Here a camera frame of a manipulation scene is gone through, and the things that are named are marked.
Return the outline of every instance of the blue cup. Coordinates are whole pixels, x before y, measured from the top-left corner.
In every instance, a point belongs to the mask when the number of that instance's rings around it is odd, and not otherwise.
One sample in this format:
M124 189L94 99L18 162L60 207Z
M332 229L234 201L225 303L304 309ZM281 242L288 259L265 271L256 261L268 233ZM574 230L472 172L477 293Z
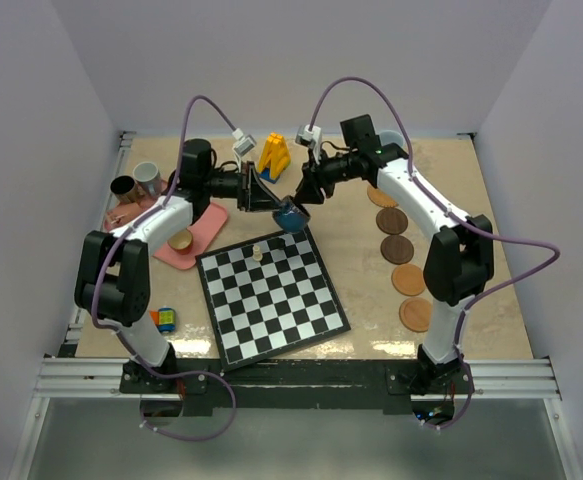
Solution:
M304 230L311 214L302 205L293 203L290 196L286 196L280 203L280 209L273 212L273 220L287 233L297 233Z

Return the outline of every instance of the chessboard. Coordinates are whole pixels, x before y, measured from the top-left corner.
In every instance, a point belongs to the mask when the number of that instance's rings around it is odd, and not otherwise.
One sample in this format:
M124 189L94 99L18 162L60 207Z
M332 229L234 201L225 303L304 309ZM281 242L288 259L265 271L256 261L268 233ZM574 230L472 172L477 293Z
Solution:
M260 261L253 259L254 245L260 247ZM196 258L226 371L351 328L308 228Z

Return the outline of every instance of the yellow object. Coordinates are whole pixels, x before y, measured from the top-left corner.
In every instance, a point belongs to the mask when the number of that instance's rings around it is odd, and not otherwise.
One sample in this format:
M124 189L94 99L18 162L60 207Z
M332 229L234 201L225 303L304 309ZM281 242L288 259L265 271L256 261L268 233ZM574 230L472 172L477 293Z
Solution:
M264 150L258 163L258 173L262 173L265 169L269 169L269 178L273 181L277 180L280 174L291 163L291 156L287 148L287 142L284 137L278 133L271 133L264 144Z

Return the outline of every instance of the gray floor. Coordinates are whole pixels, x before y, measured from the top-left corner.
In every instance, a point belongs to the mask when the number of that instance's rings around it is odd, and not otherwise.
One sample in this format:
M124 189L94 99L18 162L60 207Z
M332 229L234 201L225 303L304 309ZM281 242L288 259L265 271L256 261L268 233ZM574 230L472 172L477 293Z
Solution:
M202 433L226 414L172 428ZM202 444L138 424L137 401L54 400L30 478L564 478L542 401L478 400L441 434L372 411L240 410L228 432Z

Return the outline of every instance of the yellow toy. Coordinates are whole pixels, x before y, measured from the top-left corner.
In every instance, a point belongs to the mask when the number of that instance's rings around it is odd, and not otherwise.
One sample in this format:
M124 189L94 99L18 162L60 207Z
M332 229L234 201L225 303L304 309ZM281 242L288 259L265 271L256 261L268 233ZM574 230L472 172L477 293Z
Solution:
M289 163L291 163L291 156L284 137L275 132L271 133L267 138L267 143L264 144L264 150L258 163L257 170L260 178L271 183L277 182L280 174L289 166Z

